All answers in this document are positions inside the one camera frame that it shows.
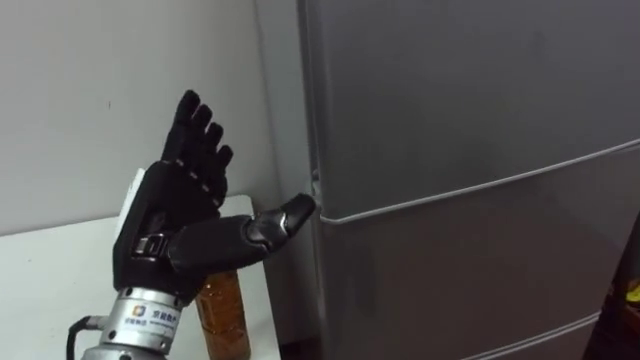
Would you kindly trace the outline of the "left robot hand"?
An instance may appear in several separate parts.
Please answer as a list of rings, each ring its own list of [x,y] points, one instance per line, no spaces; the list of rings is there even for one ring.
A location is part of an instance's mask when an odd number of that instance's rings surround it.
[[[155,290],[187,305],[208,276],[265,260],[314,213],[314,199],[300,193],[257,215],[222,216],[233,157],[223,134],[211,108],[187,90],[113,246],[116,290]]]

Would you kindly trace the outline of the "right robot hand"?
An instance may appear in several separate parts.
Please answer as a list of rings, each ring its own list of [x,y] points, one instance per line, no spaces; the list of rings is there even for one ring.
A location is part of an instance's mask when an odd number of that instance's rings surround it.
[[[636,217],[584,360],[639,360],[639,217]]]

